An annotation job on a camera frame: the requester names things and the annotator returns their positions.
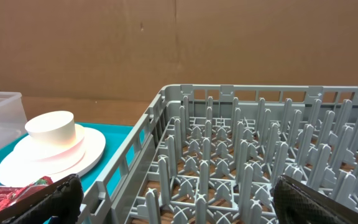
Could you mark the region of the red foil snack wrapper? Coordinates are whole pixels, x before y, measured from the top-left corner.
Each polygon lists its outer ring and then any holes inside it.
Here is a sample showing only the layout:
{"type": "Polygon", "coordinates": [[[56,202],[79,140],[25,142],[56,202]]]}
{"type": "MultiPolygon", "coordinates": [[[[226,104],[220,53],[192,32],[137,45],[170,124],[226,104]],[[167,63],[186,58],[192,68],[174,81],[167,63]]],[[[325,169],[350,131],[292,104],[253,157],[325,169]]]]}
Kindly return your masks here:
{"type": "Polygon", "coordinates": [[[52,179],[44,176],[25,187],[0,186],[0,211],[52,184],[52,179]]]}

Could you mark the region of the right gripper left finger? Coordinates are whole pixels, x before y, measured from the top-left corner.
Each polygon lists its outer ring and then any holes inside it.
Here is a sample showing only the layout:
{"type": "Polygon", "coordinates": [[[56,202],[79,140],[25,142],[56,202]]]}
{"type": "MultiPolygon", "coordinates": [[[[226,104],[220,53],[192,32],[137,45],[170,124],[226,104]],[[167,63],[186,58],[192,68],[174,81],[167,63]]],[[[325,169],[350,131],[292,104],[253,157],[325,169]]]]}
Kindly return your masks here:
{"type": "Polygon", "coordinates": [[[84,197],[78,175],[70,174],[0,211],[1,223],[76,223],[84,197]]]}

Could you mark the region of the cream ceramic cup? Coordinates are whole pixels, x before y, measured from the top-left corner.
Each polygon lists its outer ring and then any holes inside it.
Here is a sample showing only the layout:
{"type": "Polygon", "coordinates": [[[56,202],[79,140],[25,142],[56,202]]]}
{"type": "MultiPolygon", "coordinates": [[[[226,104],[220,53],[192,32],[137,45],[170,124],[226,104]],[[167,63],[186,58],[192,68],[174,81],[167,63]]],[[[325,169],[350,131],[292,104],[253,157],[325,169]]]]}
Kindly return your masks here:
{"type": "Polygon", "coordinates": [[[74,115],[69,111],[52,111],[32,118],[25,130],[37,142],[63,145],[76,139],[74,115]]]}

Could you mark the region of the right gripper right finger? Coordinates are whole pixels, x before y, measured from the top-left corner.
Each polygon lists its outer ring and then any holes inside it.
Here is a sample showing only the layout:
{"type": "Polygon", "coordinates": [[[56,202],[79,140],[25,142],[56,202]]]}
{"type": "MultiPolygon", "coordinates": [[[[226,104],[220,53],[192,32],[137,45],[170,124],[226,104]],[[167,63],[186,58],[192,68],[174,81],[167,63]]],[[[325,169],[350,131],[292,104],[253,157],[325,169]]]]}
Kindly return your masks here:
{"type": "Polygon", "coordinates": [[[283,224],[358,224],[357,212],[287,175],[277,178],[273,207],[283,224]]]}

